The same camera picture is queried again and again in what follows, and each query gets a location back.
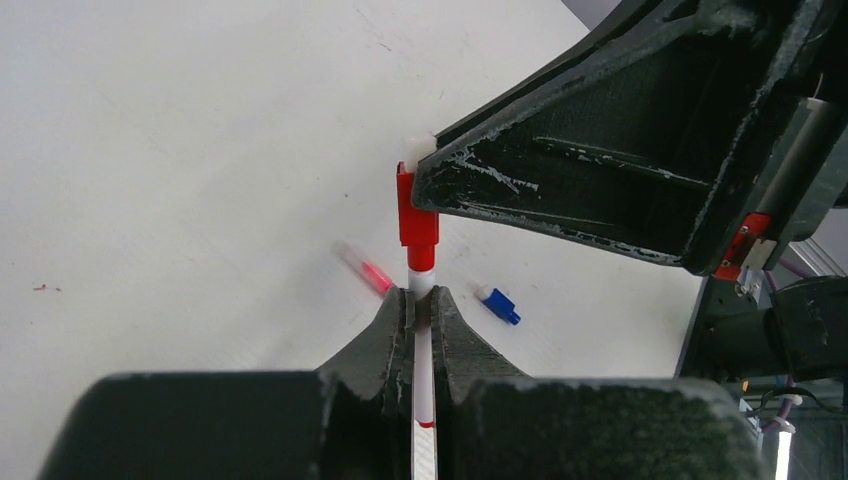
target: pink marker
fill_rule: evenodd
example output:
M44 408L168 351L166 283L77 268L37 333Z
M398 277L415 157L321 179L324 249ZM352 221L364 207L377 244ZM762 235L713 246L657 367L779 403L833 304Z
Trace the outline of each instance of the pink marker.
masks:
M341 243L337 247L342 260L348 264L381 297L395 286L395 282L376 263L372 262L361 250Z

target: blue marker cap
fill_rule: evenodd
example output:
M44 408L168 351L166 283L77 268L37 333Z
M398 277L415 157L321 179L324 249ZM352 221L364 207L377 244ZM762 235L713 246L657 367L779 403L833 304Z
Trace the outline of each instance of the blue marker cap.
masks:
M521 316L515 313L515 304L497 288L483 285L477 289L474 296L501 320L511 325L518 325L521 321Z

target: marker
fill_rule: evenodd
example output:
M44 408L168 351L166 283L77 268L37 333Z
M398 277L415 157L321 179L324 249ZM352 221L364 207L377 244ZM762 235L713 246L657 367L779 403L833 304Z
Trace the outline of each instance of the marker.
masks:
M521 316L515 313L515 304L497 288L483 285L474 292L474 296L496 317L510 325L518 325L521 321Z
M409 265L409 290L416 304L427 301L436 284L436 244L439 243L439 216L412 206L412 184L418 160L436 150L432 135L412 139L408 145L412 162L397 167L398 226L400 243L406 247ZM433 338L429 309L416 308L415 356L412 373L412 403L415 419L424 428L435 423L433 385Z
M336 245L336 251L342 260L381 297L386 296L386 293L395 285L383 269L353 245L340 242Z

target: black cable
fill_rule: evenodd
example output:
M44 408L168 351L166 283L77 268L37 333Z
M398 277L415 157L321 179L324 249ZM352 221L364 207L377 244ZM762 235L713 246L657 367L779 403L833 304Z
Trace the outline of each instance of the black cable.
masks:
M760 414L760 412L762 412L763 409L766 408L766 404L769 402L769 400L773 399L774 397L780 396L780 395L801 395L802 397L811 398L814 402L816 402L816 405L818 405L819 408L821 408L822 410L824 410L826 412L837 414L837 415L848 415L848 409L846 409L845 407L827 405L825 403L822 403L821 400L819 400L818 398L816 398L815 395L813 395L813 392L811 392L811 391L809 391L805 388L780 387L780 388L775 388L775 389L769 390L768 392L764 393L763 396L760 397L760 406L753 409L753 410L745 412L745 416L746 417L756 417L756 416L758 416Z

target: white table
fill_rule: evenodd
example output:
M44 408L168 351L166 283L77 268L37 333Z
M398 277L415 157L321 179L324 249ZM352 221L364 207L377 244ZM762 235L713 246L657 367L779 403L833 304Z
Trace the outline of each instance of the white table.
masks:
M330 357L380 304L331 245L405 275L403 137L441 130L585 33L556 0L4 7L4 478L36 472L104 375ZM699 284L447 217L438 272L472 327L535 375L671 375ZM469 281L508 290L521 325L473 301Z

